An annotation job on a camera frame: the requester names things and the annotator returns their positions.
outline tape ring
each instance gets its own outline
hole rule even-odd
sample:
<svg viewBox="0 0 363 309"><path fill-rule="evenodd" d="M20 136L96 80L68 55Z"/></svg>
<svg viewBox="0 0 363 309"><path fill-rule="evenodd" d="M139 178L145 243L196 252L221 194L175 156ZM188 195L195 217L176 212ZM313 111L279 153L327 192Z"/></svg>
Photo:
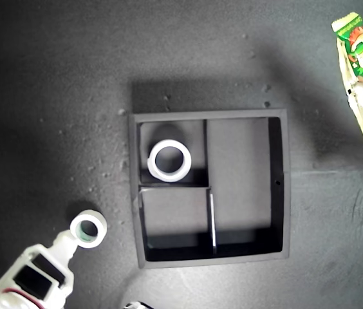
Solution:
<svg viewBox="0 0 363 309"><path fill-rule="evenodd" d="M87 234L81 223L89 221L96 226L97 235ZM94 248L97 247L107 234L107 222L103 215L97 211L82 211L73 221L70 223L70 232L77 239L77 244L82 248Z"/></svg>
<svg viewBox="0 0 363 309"><path fill-rule="evenodd" d="M173 147L181 151L183 155L183 163L180 168L172 173L163 172L156 164L156 157L158 153L167 147ZM158 142L150 152L150 156L147 159L147 168L151 176L163 181L163 182L178 182L186 177L192 167L192 156L190 151L182 143L177 140L162 140Z"/></svg>

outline roll of tape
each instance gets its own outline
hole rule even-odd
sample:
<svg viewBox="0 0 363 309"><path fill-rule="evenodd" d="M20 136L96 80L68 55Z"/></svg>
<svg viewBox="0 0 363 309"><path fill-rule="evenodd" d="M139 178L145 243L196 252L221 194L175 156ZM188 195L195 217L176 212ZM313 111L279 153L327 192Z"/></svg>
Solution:
<svg viewBox="0 0 363 309"><path fill-rule="evenodd" d="M91 222L96 226L97 233L88 233L85 224ZM82 248L97 247L107 234L107 221L97 211L82 211L70 223L70 232L77 238L77 244Z"/></svg>
<svg viewBox="0 0 363 309"><path fill-rule="evenodd" d="M157 154L166 147L177 148L183 155L183 163L180 168L173 172L167 173L161 171L156 164ZM158 142L150 152L150 156L147 159L147 168L151 176L163 181L163 182L178 182L179 180L186 177L192 167L192 156L190 151L182 143L177 140L162 140Z"/></svg>

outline white tape roll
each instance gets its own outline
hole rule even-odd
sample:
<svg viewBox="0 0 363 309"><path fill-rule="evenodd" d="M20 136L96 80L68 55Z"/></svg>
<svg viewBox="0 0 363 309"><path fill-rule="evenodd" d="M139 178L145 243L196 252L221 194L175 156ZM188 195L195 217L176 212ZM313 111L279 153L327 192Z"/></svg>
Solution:
<svg viewBox="0 0 363 309"><path fill-rule="evenodd" d="M83 223L92 222L96 226L97 233L89 235L83 229ZM77 238L77 244L82 248L97 247L107 234L107 221L103 215L97 211L82 211L70 223L70 232Z"/></svg>
<svg viewBox="0 0 363 309"><path fill-rule="evenodd" d="M183 163L181 164L181 167L173 173L161 171L156 164L157 154L166 147L177 148L183 154ZM158 142L151 150L150 156L147 159L147 168L149 169L151 176L163 182L178 182L179 180L186 177L191 167L192 156L190 151L186 148L186 146L177 140L162 140L161 142Z"/></svg>

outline dark gray background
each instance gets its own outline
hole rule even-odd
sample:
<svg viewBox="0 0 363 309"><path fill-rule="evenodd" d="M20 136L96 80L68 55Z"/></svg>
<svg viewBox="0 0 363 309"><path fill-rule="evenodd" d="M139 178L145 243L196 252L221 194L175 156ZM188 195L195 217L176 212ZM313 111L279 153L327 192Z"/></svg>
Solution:
<svg viewBox="0 0 363 309"><path fill-rule="evenodd" d="M82 208L69 308L363 308L363 138L331 22L363 1L0 1L0 276ZM122 111L286 108L290 258L139 270Z"/></svg>

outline white object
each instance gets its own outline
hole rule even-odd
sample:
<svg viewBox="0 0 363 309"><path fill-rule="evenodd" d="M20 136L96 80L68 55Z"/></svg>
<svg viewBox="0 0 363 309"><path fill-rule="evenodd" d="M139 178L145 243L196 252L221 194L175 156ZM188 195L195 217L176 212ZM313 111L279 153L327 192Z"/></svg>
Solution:
<svg viewBox="0 0 363 309"><path fill-rule="evenodd" d="M106 219L99 212L84 211L73 220L74 226L79 226L83 221L91 221L98 228L95 241L86 243L87 247L88 245L95 247L106 235ZM50 248L40 244L27 248L0 279L0 309L62 309L67 296L73 291L74 274L68 268L68 263L81 241L72 231L65 230L57 235ZM35 261L39 255L56 268L63 279L54 278L51 276L53 272L48 274L44 268L39 267ZM18 275L26 270L32 277L24 276L24 279L21 279ZM45 290L42 290L41 285L39 293L36 294L38 291L35 283L40 281L46 283Z"/></svg>
<svg viewBox="0 0 363 309"><path fill-rule="evenodd" d="M97 235L89 235L82 228L83 222L92 222L97 228ZM97 247L107 234L107 222L97 211L82 211L70 224L70 232L76 237L77 244L82 248Z"/></svg>
<svg viewBox="0 0 363 309"><path fill-rule="evenodd" d="M67 296L73 291L74 274L68 268L68 262L73 257L76 249L77 240L68 230L59 233L50 248L40 244L27 248L0 279L0 291L6 288L21 290L21 287L14 281L14 277L22 268L28 266L51 282L44 299L32 298L44 308L63 308ZM46 258L65 277L62 285L34 265L33 259L39 254Z"/></svg>
<svg viewBox="0 0 363 309"><path fill-rule="evenodd" d="M156 157L158 153L167 147L173 147L181 151L183 154L183 163L181 167L173 172L167 173L161 171L156 164ZM179 180L186 177L192 167L192 156L190 151L182 143L177 140L162 140L158 142L150 152L150 156L147 159L147 168L151 176L163 181L163 182L178 182Z"/></svg>

